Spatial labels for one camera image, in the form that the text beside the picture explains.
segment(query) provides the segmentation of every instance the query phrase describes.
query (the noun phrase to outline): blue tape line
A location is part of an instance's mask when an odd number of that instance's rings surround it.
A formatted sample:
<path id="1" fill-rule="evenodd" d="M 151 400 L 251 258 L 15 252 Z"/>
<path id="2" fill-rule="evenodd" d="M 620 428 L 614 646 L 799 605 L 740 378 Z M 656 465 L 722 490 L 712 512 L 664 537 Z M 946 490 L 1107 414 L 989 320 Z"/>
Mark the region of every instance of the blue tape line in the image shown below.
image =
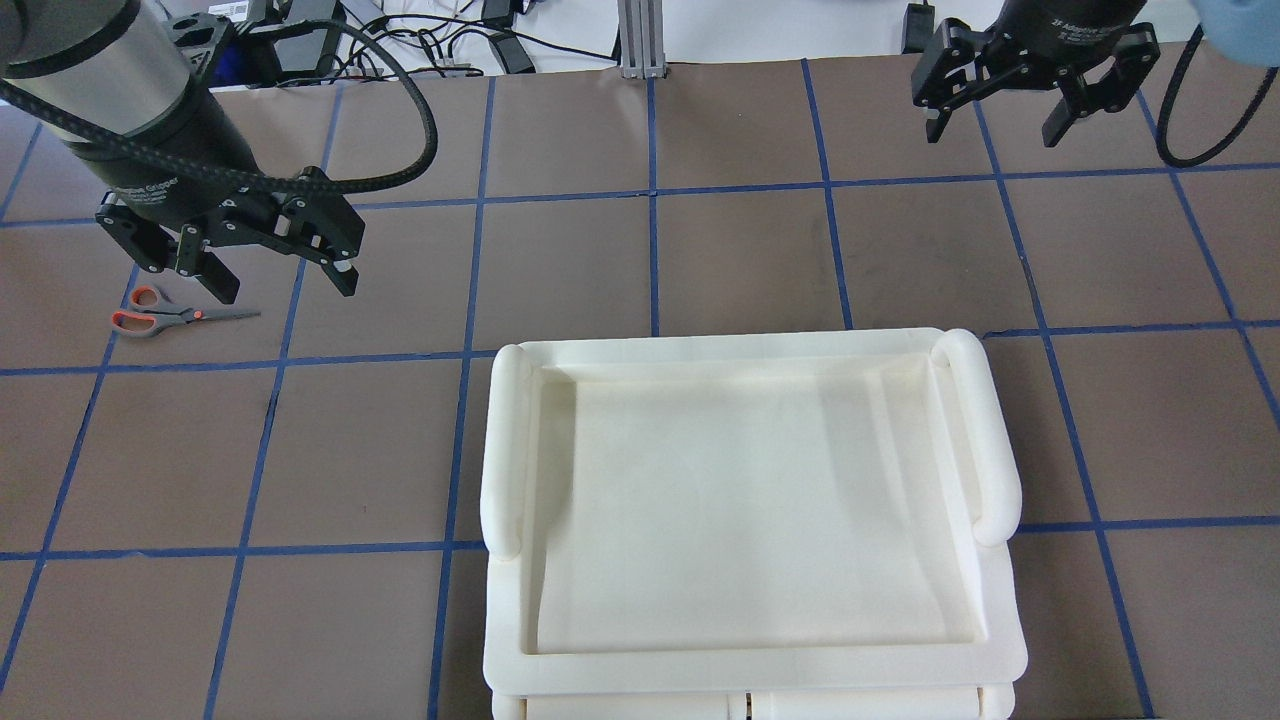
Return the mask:
<path id="1" fill-rule="evenodd" d="M 983 182 L 993 181 L 996 176 L 973 174 L 973 176 L 933 176 L 927 178 L 865 178 L 856 181 L 831 181 L 831 187 L 881 187 L 887 184 L 938 184 L 950 182 Z"/>
<path id="2" fill-rule="evenodd" d="M 108 550 L 50 550 L 40 552 L 0 552 L 0 562 L 37 560 L 122 560 L 125 557 L 288 557 L 296 555 L 370 555 L 388 552 L 439 552 L 443 550 L 484 550 L 483 541 L 408 541 L 333 544 L 268 544 L 229 547 L 131 547 Z"/>
<path id="3" fill-rule="evenodd" d="M 1006 173 L 1005 179 L 1064 179 L 1162 174 L 1165 174 L 1164 168 L 1116 168 L 1106 170 L 1038 170 L 1029 173 Z"/>
<path id="4" fill-rule="evenodd" d="M 658 273 L 658 99 L 654 78 L 645 78 L 645 124 L 649 128 L 649 334 L 662 334 L 662 302 Z"/>
<path id="5" fill-rule="evenodd" d="M 111 365 L 109 375 L 128 375 L 138 373 L 216 373 L 236 370 L 264 370 L 279 365 L 276 360 L 247 360 L 239 363 L 173 363 L 156 365 Z"/>
<path id="6" fill-rule="evenodd" d="M 1071 411 L 1071 402 L 1066 396 L 1066 383 L 1062 380 L 1062 369 L 1057 363 L 1057 354 L 1053 350 L 1053 340 L 1048 333 L 1048 323 L 1044 320 L 1044 307 L 1041 304 L 1039 291 L 1036 288 L 1036 278 L 1032 274 L 1030 260 L 1027 258 L 1027 247 L 1023 243 L 1023 236 L 1018 227 L 1018 220 L 1014 215 L 1014 206 L 1009 199 L 1009 188 L 1005 183 L 1004 173 L 1000 169 L 1000 158 L 996 154 L 996 146 L 991 140 L 991 131 L 987 127 L 987 118 L 982 110 L 982 102 L 974 102 L 974 113 L 978 117 L 978 129 L 982 131 L 982 141 L 987 146 L 987 155 L 991 159 L 991 169 L 996 176 L 996 187 L 1000 191 L 1000 201 L 1005 209 L 1005 219 L 1009 222 L 1009 232 L 1014 240 L 1014 247 L 1018 251 L 1018 258 L 1023 264 L 1023 274 L 1027 277 L 1027 288 L 1032 296 L 1032 307 L 1036 313 L 1036 325 L 1041 334 L 1041 342 L 1044 345 L 1044 355 L 1048 359 L 1050 373 L 1053 377 L 1053 387 L 1057 391 L 1059 405 L 1062 409 L 1062 419 L 1066 423 L 1066 433 L 1071 441 L 1071 452 L 1075 455 L 1075 466 L 1080 475 L 1080 487 L 1084 491 L 1084 500 L 1089 507 L 1089 518 L 1094 523 L 1101 523 L 1102 515 L 1098 511 L 1098 502 L 1093 495 L 1093 480 L 1089 477 L 1088 462 L 1084 459 L 1084 450 L 1080 445 L 1080 437 L 1076 432 L 1075 415 Z M 1151 693 L 1147 689 L 1147 678 L 1142 669 L 1142 659 L 1138 655 L 1138 644 L 1134 642 L 1133 629 L 1129 625 L 1129 612 L 1125 609 L 1124 594 L 1120 589 L 1120 578 L 1116 574 L 1115 562 L 1111 557 L 1111 546 L 1107 542 L 1106 530 L 1098 528 L 1094 530 L 1094 538 L 1098 542 L 1098 553 L 1102 557 L 1102 568 L 1106 571 L 1107 585 L 1111 589 L 1111 601 L 1115 606 L 1116 620 L 1120 625 L 1120 634 L 1124 639 L 1125 653 L 1129 657 L 1129 669 L 1133 673 L 1134 687 L 1138 691 L 1138 700 L 1142 703 L 1142 710 L 1147 717 L 1155 716 L 1155 710 L 1151 703 Z"/>
<path id="7" fill-rule="evenodd" d="M 320 160 L 320 167 L 329 168 L 329 158 L 333 155 L 333 142 L 338 136 L 338 118 L 342 115 L 342 91 L 343 86 L 338 86 L 338 91 L 333 94 L 333 108 L 329 110 L 329 132 L 324 138 L 324 156 Z"/>
<path id="8" fill-rule="evenodd" d="M 497 350 L 448 350 L 442 352 L 388 352 L 381 355 L 334 355 L 288 357 L 285 360 L 241 360 L 236 363 L 172 363 L 155 365 L 110 365 L 106 368 L 108 375 L 142 374 L 142 373 L 220 373 L 237 370 L 262 370 L 285 365 L 349 365 L 353 363 L 420 363 L 434 360 L 463 360 L 476 357 L 494 357 Z M 72 365 L 67 368 L 0 368 L 0 378 L 32 377 L 32 375 L 92 375 L 99 372 L 92 365 Z"/>
<path id="9" fill-rule="evenodd" d="M 96 225 L 97 220 L 93 218 L 63 218 L 58 220 L 13 220 L 8 223 L 0 223 L 0 229 L 24 229 L 24 228 L 61 228 L 72 225 Z"/>
<path id="10" fill-rule="evenodd" d="M 4 201 L 0 202 L 0 220 L 4 220 L 5 215 L 9 214 L 9 205 L 13 204 L 14 195 L 18 195 L 18 186 L 22 183 L 22 176 L 27 172 L 27 165 L 31 163 L 31 156 L 36 152 L 36 141 L 40 140 L 40 131 L 44 126 L 36 123 L 36 129 L 31 131 L 31 137 L 27 140 L 27 147 L 22 151 L 22 159 L 18 160 L 18 169 L 13 173 L 13 179 L 9 181 L 9 190 L 4 193 Z"/>
<path id="11" fill-rule="evenodd" d="M 659 187 L 653 192 L 659 196 L 667 195 L 721 195 L 733 192 L 769 192 L 774 190 L 818 190 L 820 182 L 781 182 L 765 184 L 722 184 L 716 187 Z"/>
<path id="12" fill-rule="evenodd" d="M 129 288 L 138 278 L 137 265 L 129 270 L 129 279 L 124 284 L 118 307 L 124 307 L 129 297 Z M 13 667 L 14 655 L 18 652 L 18 641 L 22 639 L 22 630 L 27 625 L 27 615 L 31 612 L 31 603 L 36 597 L 36 588 L 40 585 L 40 577 L 45 571 L 45 556 L 54 544 L 54 533 L 58 532 L 58 523 L 61 520 L 63 507 L 67 505 L 67 496 L 72 488 L 72 478 L 76 477 L 76 468 L 79 465 L 81 451 L 84 448 L 84 437 L 88 434 L 90 423 L 93 420 L 93 409 L 97 398 L 102 393 L 102 383 L 106 380 L 106 366 L 111 364 L 111 354 L 115 351 L 116 334 L 108 333 L 106 348 L 102 351 L 102 360 L 97 365 L 97 377 L 93 379 L 93 389 L 90 392 L 88 402 L 84 406 L 84 415 L 81 418 L 79 428 L 76 430 L 76 441 L 72 443 L 70 457 L 63 470 L 61 483 L 58 486 L 58 496 L 54 500 L 54 509 L 45 525 L 45 537 L 40 543 L 40 555 L 27 582 L 27 592 L 22 596 L 22 606 L 18 609 L 18 619 L 13 624 L 13 633 L 9 635 L 9 644 L 5 647 L 4 661 L 0 662 L 0 693 L 4 692 L 9 682 L 9 670 Z"/>
<path id="13" fill-rule="evenodd" d="M 20 378 L 27 375 L 92 375 L 97 368 L 91 365 L 72 365 L 68 368 L 4 368 L 0 378 Z"/>
<path id="14" fill-rule="evenodd" d="M 476 222 L 471 242 L 471 288 L 467 293 L 467 329 L 458 378 L 458 409 L 453 420 L 453 459 L 449 465 L 449 501 L 444 516 L 444 552 L 440 553 L 440 582 L 435 600 L 435 637 L 431 643 L 431 676 L 428 683 L 426 716 L 435 720 L 440 707 L 440 676 L 444 671 L 444 628 L 449 610 L 449 580 L 453 575 L 453 534 L 458 516 L 458 486 L 462 477 L 462 448 L 466 442 L 467 395 L 471 386 L 470 352 L 475 342 L 476 299 L 480 296 L 480 256 L 484 242 L 485 190 L 489 183 L 489 147 L 493 140 L 493 108 L 497 82 L 489 78 L 484 110 L 484 140 L 480 145 L 480 178 L 476 183 Z"/>
<path id="15" fill-rule="evenodd" d="M 1143 117 L 1147 118 L 1147 127 L 1151 129 L 1152 136 L 1155 136 L 1157 132 L 1156 119 L 1152 117 L 1151 108 L 1147 105 L 1147 97 L 1142 94 L 1142 91 L 1138 91 L 1138 104 L 1142 106 Z M 1276 429 L 1280 429 L 1280 401 L 1277 401 L 1275 389 L 1271 387 L 1271 380 L 1267 379 L 1267 374 L 1262 368 L 1258 352 L 1253 347 L 1253 340 L 1249 338 L 1249 333 L 1245 331 L 1244 323 L 1240 322 L 1235 301 L 1231 300 L 1231 292 L 1226 287 L 1226 279 L 1222 277 L 1222 272 L 1219 269 L 1217 261 L 1213 259 L 1213 251 L 1210 249 L 1208 241 L 1204 238 L 1204 232 L 1201 229 L 1199 219 L 1196 218 L 1196 210 L 1192 208 L 1190 199 L 1187 197 L 1187 191 L 1183 188 L 1183 181 L 1179 179 L 1178 173 L 1175 172 L 1169 172 L 1169 181 L 1174 184 L 1174 192 L 1178 195 L 1178 202 L 1183 206 L 1183 214 L 1187 215 L 1187 224 L 1192 229 L 1192 236 L 1196 237 L 1196 245 L 1199 246 L 1201 254 L 1204 256 L 1204 265 L 1213 277 L 1213 284 L 1217 286 L 1217 292 L 1222 299 L 1222 305 L 1226 307 L 1226 314 L 1231 318 L 1231 323 L 1240 336 L 1240 342 L 1244 345 L 1244 355 L 1248 357 L 1249 365 L 1253 368 L 1253 377 L 1258 382 L 1258 388 L 1262 389 L 1262 397 L 1267 402 L 1267 409 L 1271 410 L 1271 421 L 1275 424 Z"/>
<path id="16" fill-rule="evenodd" d="M 605 190 L 600 192 L 564 192 L 561 195 L 499 195 L 485 197 L 489 205 L 512 205 L 516 202 L 561 202 L 572 200 L 616 200 L 620 197 L 643 197 L 644 190 Z"/>
<path id="17" fill-rule="evenodd" d="M 449 208 L 457 205 L 475 205 L 475 197 L 460 197 L 453 200 L 398 200 L 389 202 L 355 202 L 356 210 L 402 210 L 406 208 Z"/>
<path id="18" fill-rule="evenodd" d="M 417 363 L 422 360 L 462 360 L 466 352 L 393 352 L 387 355 L 340 355 L 335 357 L 289 357 L 296 365 L 348 365 L 352 363 Z"/>
<path id="19" fill-rule="evenodd" d="M 337 104 L 333 109 L 337 114 Z M 236 568 L 232 570 L 232 583 L 227 592 L 227 607 L 223 611 L 223 626 L 218 634 L 218 650 L 214 653 L 214 669 L 209 676 L 209 693 L 205 696 L 205 720 L 212 720 L 214 707 L 218 703 L 218 688 L 221 684 L 223 665 L 227 661 L 227 646 L 230 641 L 232 623 L 236 619 L 236 605 L 239 601 L 241 579 L 244 575 L 244 557 L 248 548 L 250 536 L 253 530 L 253 516 L 257 511 L 257 496 L 262 487 L 262 471 L 266 468 L 266 454 L 271 443 L 271 430 L 275 427 L 275 413 L 280 401 L 280 389 L 284 387 L 285 360 L 289 356 L 289 342 L 293 336 L 293 320 L 298 313 L 298 301 L 302 297 L 302 281 L 306 277 L 306 261 L 298 260 L 298 269 L 293 278 L 293 293 L 289 297 L 289 311 L 284 318 L 284 332 L 280 337 L 279 361 L 275 368 L 275 380 L 271 384 L 271 398 L 266 405 L 266 414 L 262 419 L 262 434 L 259 438 L 257 459 L 253 462 L 253 479 L 250 483 L 248 500 L 244 503 L 244 521 L 241 525 L 241 538 Z"/>
<path id="20" fill-rule="evenodd" d="M 818 113 L 818 95 L 813 88 L 809 59 L 800 59 L 804 90 L 809 97 L 809 115 L 813 119 L 813 138 L 818 146 L 818 167 L 822 169 L 822 193 L 827 202 L 827 234 L 831 237 L 831 256 L 836 265 L 836 291 L 840 293 L 840 313 L 845 329 L 854 329 L 854 315 L 849 306 L 849 286 L 845 278 L 845 254 L 840 249 L 840 227 L 836 224 L 836 199 L 831 192 L 831 167 L 827 163 L 827 141 L 822 135 L 822 117 Z"/>
<path id="21" fill-rule="evenodd" d="M 1151 518 L 1135 520 L 1091 520 L 1071 523 L 1024 523 L 1020 534 L 1093 533 L 1097 530 L 1165 530 L 1184 528 L 1258 528 L 1280 525 L 1280 515 L 1229 515 L 1221 518 Z"/>

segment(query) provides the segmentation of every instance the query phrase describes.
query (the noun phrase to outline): electrical cord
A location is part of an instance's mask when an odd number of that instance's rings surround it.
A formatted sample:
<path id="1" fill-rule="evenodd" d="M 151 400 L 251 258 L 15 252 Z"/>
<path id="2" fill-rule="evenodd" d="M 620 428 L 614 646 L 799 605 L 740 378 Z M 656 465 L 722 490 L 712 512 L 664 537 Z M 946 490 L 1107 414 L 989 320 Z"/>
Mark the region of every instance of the electrical cord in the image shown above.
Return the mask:
<path id="1" fill-rule="evenodd" d="M 15 87 L 8 82 L 0 81 L 0 99 L 8 101 L 10 105 L 23 110 L 40 120 L 56 126 L 72 135 L 77 135 L 88 140 L 90 142 L 96 142 L 108 150 L 127 155 L 133 160 L 145 163 L 154 168 L 166 170 L 182 177 L 200 178 L 200 179 L 214 179 L 227 183 L 234 183 L 241 187 L 247 187 L 250 190 L 257 190 L 261 192 L 284 192 L 284 193 L 303 193 L 303 195 L 347 195 L 357 192 L 374 192 L 378 190 L 387 190 L 389 187 L 397 187 L 404 184 L 424 172 L 435 160 L 436 150 L 439 149 L 439 136 L 435 127 L 435 118 L 431 114 L 431 108 L 428 105 L 426 99 L 422 97 L 421 90 L 419 90 L 417 83 L 412 81 L 408 72 L 399 64 L 396 58 L 387 51 L 383 46 L 378 45 L 374 38 L 369 37 L 364 31 L 357 29 L 346 23 L 332 19 L 308 19 L 301 20 L 298 23 L 288 24 L 278 31 L 264 33 L 266 37 L 294 37 L 300 35 L 306 35 L 316 29 L 337 29 L 344 35 L 358 40 L 362 45 L 370 49 L 374 55 L 376 55 L 383 63 L 385 63 L 392 72 L 399 78 L 401 83 L 404 86 L 404 91 L 408 92 L 410 100 L 413 101 L 413 106 L 417 108 L 419 115 L 422 119 L 422 129 L 426 136 L 426 142 L 422 146 L 422 152 L 416 160 L 403 169 L 396 170 L 394 173 L 387 173 L 383 176 L 367 177 L 367 178 L 353 178 L 353 179 L 340 179 L 340 181 L 325 181 L 325 179 L 298 179 L 298 178 L 276 178 L 262 173 L 248 173 L 244 170 L 237 170 L 234 168 L 228 168 L 224 165 L 214 165 L 205 163 L 202 160 L 193 160 L 191 158 L 182 158 L 178 155 L 170 155 L 163 150 L 142 145 L 129 137 L 111 132 L 101 126 L 91 123 L 83 118 L 76 117 L 65 110 L 50 105 L 45 100 L 31 95 L 29 92 Z"/>
<path id="2" fill-rule="evenodd" d="M 396 20 L 396 19 L 449 20 L 451 18 L 444 17 L 444 15 L 431 15 L 431 14 L 426 14 L 426 13 L 398 13 L 398 14 L 394 14 L 394 15 L 383 15 L 380 18 L 374 18 L 372 20 L 370 20 L 369 23 L 366 23 L 365 28 L 361 28 L 361 29 L 367 29 L 370 26 L 376 27 L 379 24 L 381 24 L 381 26 L 385 27 L 387 23 L 389 23 L 390 20 Z M 484 27 L 488 27 L 488 26 L 485 26 L 480 20 L 465 20 L 462 18 L 452 18 L 452 23 L 451 24 L 461 24 L 461 26 L 472 27 L 472 28 L 484 28 Z M 590 50 L 582 50 L 581 47 L 570 47 L 567 45 L 557 45 L 556 42 L 550 42 L 548 40 L 541 40 L 540 37 L 534 37 L 531 35 L 526 35 L 524 32 L 518 32 L 518 31 L 515 31 L 515 29 L 506 29 L 503 32 L 515 35 L 516 37 L 518 37 L 521 40 L 527 40 L 530 42 L 534 42 L 536 45 L 541 45 L 544 47 L 550 47 L 552 50 L 559 50 L 562 53 L 573 53 L 576 55 L 585 55 L 588 58 L 595 58 L 598 60 L 608 60 L 611 63 L 617 63 L 617 60 L 614 60 L 612 56 L 603 55 L 600 53 L 593 53 Z"/>
<path id="3" fill-rule="evenodd" d="M 1192 168 L 1212 160 L 1219 152 L 1226 150 L 1244 132 L 1244 128 L 1248 127 L 1249 120 L 1253 119 L 1253 114 L 1258 111 L 1258 106 L 1266 99 L 1267 91 L 1271 90 L 1271 83 L 1276 79 L 1277 68 L 1267 68 L 1267 73 L 1263 76 L 1258 91 L 1253 95 L 1253 100 L 1249 101 L 1249 106 L 1244 109 L 1244 114 L 1236 120 L 1235 127 L 1217 145 L 1194 158 L 1178 158 L 1169 150 L 1169 118 L 1174 114 L 1174 100 L 1176 100 L 1179 91 L 1181 91 L 1183 79 L 1185 79 L 1187 70 L 1190 68 L 1192 58 L 1196 56 L 1196 50 L 1199 49 L 1201 40 L 1203 38 L 1204 28 L 1196 26 L 1190 40 L 1183 47 L 1183 54 L 1178 58 L 1174 74 L 1169 78 L 1169 90 L 1165 91 L 1165 100 L 1160 104 L 1160 118 L 1156 120 L 1156 151 L 1160 154 L 1160 159 L 1172 168 Z"/>

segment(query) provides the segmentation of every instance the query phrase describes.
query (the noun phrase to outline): scissors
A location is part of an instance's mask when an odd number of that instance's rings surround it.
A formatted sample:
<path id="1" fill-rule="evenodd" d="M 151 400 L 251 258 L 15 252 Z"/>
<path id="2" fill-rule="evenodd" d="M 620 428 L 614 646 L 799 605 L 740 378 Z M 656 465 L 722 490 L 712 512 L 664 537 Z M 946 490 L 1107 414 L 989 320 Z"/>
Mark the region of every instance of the scissors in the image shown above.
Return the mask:
<path id="1" fill-rule="evenodd" d="M 159 287 L 145 284 L 129 293 L 128 310 L 111 313 L 111 329 L 124 337 L 154 337 L 175 325 L 252 318 L 260 314 L 257 310 L 196 310 L 170 302 Z"/>

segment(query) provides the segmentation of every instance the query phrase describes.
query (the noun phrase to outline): orange scissor handle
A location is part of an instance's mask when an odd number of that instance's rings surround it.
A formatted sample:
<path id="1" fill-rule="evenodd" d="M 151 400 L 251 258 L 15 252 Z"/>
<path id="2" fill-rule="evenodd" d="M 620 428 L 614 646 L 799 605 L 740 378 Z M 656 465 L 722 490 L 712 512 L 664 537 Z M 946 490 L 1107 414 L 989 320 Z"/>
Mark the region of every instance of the orange scissor handle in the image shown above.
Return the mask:
<path id="1" fill-rule="evenodd" d="M 179 324 L 186 323 L 175 315 L 150 315 L 129 310 L 111 313 L 111 329 L 124 337 L 152 337 L 165 328 Z"/>

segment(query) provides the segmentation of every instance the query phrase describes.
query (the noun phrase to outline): power adapter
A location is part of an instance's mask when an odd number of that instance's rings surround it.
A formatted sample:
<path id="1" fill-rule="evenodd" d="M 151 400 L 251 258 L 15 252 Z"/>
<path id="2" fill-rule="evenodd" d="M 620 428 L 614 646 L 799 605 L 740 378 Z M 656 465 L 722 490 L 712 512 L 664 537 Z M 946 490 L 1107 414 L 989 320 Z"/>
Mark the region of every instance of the power adapter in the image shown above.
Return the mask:
<path id="1" fill-rule="evenodd" d="M 902 17 L 902 54 L 924 53 L 931 37 L 933 37 L 933 5 L 929 5 L 928 0 L 908 3 L 906 14 Z"/>

